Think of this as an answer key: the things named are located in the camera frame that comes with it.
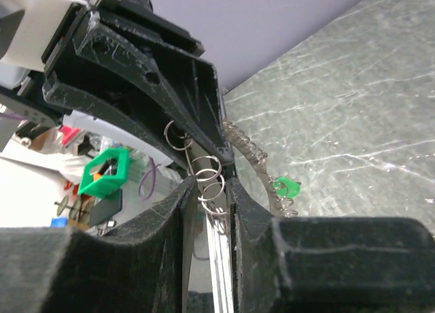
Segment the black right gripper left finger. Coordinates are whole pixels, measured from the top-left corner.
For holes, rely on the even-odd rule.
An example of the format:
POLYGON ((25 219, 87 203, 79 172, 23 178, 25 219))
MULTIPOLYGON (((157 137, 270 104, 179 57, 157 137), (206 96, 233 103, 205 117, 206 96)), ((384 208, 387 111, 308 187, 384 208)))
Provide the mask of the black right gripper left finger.
POLYGON ((2 312, 185 312, 198 185, 186 178, 102 236, 1 230, 2 312))

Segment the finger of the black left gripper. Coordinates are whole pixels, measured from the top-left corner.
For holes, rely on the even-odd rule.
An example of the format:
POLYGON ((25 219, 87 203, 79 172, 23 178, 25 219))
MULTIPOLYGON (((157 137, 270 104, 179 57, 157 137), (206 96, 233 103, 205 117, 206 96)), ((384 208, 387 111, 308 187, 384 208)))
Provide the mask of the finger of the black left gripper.
POLYGON ((63 109, 64 125, 119 141, 158 159, 163 165, 176 163, 184 169, 187 167, 183 154, 172 149, 165 139, 164 128, 169 119, 156 104, 134 100, 130 105, 130 93, 126 93, 120 99, 126 106, 118 108, 55 73, 46 78, 42 93, 47 103, 63 109))
POLYGON ((178 129, 215 155, 233 161, 224 136, 222 104, 216 71, 210 63, 149 36, 132 42, 110 29, 100 15, 86 15, 72 44, 75 55, 109 83, 130 93, 128 103, 148 100, 178 129))

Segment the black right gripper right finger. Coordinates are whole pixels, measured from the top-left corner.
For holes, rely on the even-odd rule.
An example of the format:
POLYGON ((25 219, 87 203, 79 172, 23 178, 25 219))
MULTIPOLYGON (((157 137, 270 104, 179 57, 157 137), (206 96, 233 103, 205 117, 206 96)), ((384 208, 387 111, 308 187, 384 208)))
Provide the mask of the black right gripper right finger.
POLYGON ((433 312, 434 238, 400 217, 278 218, 226 183, 236 312, 433 312))

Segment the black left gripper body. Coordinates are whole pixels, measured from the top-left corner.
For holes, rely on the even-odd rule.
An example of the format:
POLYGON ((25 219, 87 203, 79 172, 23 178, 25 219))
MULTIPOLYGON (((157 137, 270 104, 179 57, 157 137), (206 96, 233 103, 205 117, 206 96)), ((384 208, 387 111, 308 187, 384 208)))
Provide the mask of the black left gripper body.
POLYGON ((65 39, 77 28, 79 17, 89 11, 99 13, 110 29, 132 42, 149 36, 152 40, 168 44, 176 49, 200 57, 205 49, 203 44, 180 26, 154 13, 151 0, 84 0, 85 5, 69 5, 66 14, 57 26, 41 59, 44 72, 53 70, 56 53, 63 47, 65 39))

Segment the large keyring with small rings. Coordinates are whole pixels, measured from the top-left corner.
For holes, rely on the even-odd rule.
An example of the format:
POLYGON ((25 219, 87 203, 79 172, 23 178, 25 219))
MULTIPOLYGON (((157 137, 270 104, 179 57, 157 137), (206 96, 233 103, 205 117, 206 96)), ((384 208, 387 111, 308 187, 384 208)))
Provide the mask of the large keyring with small rings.
MULTIPOLYGON (((164 138, 172 149, 185 154, 188 164, 188 175, 195 176, 198 183, 201 184, 198 202, 206 213, 221 218, 225 215, 225 211, 222 208, 218 208, 216 201, 222 197, 226 188, 224 166, 215 155, 190 156, 193 139, 187 133, 179 137, 183 141, 183 145, 175 146, 169 139, 169 131, 174 124, 175 122, 172 120, 167 123, 164 128, 164 138)), ((268 173, 268 154, 257 146, 233 122, 226 119, 223 120, 223 128, 229 144, 244 156, 261 181, 268 197, 271 213, 275 216, 284 216, 286 218, 298 216, 298 211, 292 208, 294 198, 280 197, 273 188, 272 183, 278 177, 274 178, 268 173)))

